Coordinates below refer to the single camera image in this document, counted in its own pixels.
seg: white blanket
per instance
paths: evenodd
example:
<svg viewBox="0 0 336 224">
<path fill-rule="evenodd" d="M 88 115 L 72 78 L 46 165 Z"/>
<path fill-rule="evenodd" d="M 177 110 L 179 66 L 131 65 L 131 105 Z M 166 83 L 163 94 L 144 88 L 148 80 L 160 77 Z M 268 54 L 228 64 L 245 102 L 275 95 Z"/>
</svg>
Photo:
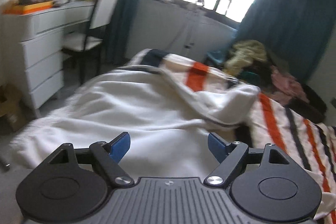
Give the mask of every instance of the white blanket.
<svg viewBox="0 0 336 224">
<path fill-rule="evenodd" d="M 223 86 L 220 94 L 194 92 L 165 69 L 123 67 L 87 82 L 66 107 L 34 121 L 11 145 L 22 163 L 36 167 L 62 143 L 83 148 L 127 131 L 131 148 L 120 165 L 135 180 L 203 180 L 218 165 L 208 150 L 207 130 L 242 122 L 258 92 L 246 84 Z"/>
</svg>

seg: metal screw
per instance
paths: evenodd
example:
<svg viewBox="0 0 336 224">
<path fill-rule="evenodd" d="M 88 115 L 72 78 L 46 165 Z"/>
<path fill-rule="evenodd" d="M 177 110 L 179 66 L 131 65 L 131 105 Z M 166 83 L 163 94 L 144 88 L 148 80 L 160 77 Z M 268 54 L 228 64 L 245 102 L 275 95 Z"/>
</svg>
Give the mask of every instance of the metal screw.
<svg viewBox="0 0 336 224">
<path fill-rule="evenodd" d="M 218 176 L 212 176 L 212 177 L 207 178 L 207 183 L 211 185 L 218 185 L 218 184 L 221 184 L 222 182 L 223 182 L 223 179 Z"/>
<path fill-rule="evenodd" d="M 129 177 L 117 177 L 114 181 L 119 185 L 127 185 L 132 182 L 132 179 Z"/>
</svg>

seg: orange box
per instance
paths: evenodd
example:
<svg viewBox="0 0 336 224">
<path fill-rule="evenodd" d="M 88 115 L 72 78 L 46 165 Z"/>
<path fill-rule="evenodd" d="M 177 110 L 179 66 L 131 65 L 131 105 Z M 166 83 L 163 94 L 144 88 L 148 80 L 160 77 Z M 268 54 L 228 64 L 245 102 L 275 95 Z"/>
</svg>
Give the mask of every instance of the orange box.
<svg viewBox="0 0 336 224">
<path fill-rule="evenodd" d="M 3 14 L 26 15 L 33 12 L 46 10 L 53 7 L 53 1 L 46 1 L 31 5 L 13 5 L 4 10 Z"/>
</svg>

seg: pink clothing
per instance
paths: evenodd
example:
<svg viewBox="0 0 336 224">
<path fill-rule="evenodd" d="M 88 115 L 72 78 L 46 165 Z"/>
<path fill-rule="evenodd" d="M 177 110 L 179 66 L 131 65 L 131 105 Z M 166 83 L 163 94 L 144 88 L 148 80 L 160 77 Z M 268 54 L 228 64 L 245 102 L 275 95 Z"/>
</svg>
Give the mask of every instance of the pink clothing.
<svg viewBox="0 0 336 224">
<path fill-rule="evenodd" d="M 277 67 L 272 66 L 272 83 L 273 85 L 285 95 L 290 97 L 297 97 L 307 103 L 309 100 L 306 97 L 299 82 L 296 81 L 295 77 L 289 73 L 281 74 Z"/>
</svg>

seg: dressing table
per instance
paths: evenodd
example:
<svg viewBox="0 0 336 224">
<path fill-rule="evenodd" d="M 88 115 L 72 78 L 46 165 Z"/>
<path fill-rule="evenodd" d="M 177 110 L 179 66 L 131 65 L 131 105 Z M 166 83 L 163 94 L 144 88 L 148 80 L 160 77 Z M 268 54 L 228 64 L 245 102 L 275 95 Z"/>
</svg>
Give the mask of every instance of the dressing table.
<svg viewBox="0 0 336 224">
<path fill-rule="evenodd" d="M 60 50 L 66 27 L 88 21 L 93 6 L 75 1 L 26 15 L 2 15 L 7 80 L 22 91 L 36 117 L 39 107 L 63 86 Z"/>
</svg>

